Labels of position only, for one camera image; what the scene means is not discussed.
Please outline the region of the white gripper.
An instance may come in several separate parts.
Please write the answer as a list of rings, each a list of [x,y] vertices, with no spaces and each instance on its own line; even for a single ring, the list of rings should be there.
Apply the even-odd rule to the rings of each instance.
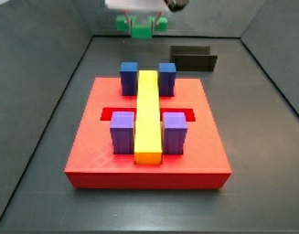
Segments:
[[[133,18],[129,15],[129,10],[133,11],[159,11],[151,21],[151,30],[155,32],[155,28],[159,25],[159,19],[162,12],[169,12],[169,7],[165,0],[106,0],[106,6],[109,9],[121,9],[125,16],[125,24],[131,32]]]

